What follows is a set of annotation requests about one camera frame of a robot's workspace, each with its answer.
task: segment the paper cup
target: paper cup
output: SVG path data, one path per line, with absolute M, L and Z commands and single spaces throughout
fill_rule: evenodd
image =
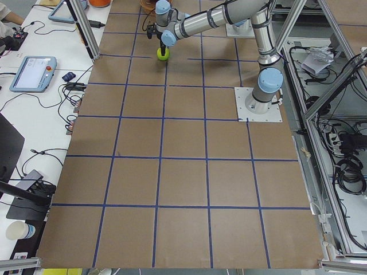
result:
M 15 239 L 29 239 L 35 232 L 36 228 L 33 225 L 29 225 L 22 221 L 16 221 L 7 227 L 5 236 L 12 241 Z

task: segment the metal base plate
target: metal base plate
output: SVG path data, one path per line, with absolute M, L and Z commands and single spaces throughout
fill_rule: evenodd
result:
M 240 27 L 235 25 L 225 24 L 225 29 L 227 31 L 227 37 L 234 38 L 254 38 L 253 28 L 251 26 L 250 20 L 247 20 L 245 24 Z
M 252 93 L 253 88 L 250 87 L 235 87 L 237 115 L 239 121 L 254 121 L 254 122 L 283 122 L 282 115 L 280 114 L 279 105 L 271 105 L 268 112 L 257 115 L 246 108 L 246 97 Z

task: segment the orange object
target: orange object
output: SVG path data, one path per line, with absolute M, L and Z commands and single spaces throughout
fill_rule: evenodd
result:
M 107 7 L 111 4 L 111 0 L 89 0 L 89 4 L 93 7 Z
M 155 3 L 157 2 L 158 0 L 140 0 L 140 5 L 146 14 L 155 16 Z

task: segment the green ball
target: green ball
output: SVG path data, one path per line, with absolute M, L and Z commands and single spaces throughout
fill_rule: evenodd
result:
M 160 48 L 158 48 L 158 50 L 157 50 L 157 57 L 161 61 L 167 61 L 168 58 L 170 57 L 170 51 L 168 50 L 168 48 L 166 48 L 166 54 L 163 56 L 162 55 L 162 50 Z

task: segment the tablet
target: tablet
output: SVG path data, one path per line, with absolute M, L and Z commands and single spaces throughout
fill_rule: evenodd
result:
M 50 84 L 55 68 L 56 58 L 53 56 L 26 56 L 9 89 L 41 93 Z
M 80 0 L 80 3 L 83 9 L 87 8 L 87 0 Z M 58 3 L 58 5 L 48 15 L 48 19 L 57 22 L 74 23 L 74 19 L 71 16 L 65 0 L 61 0 L 60 3 Z

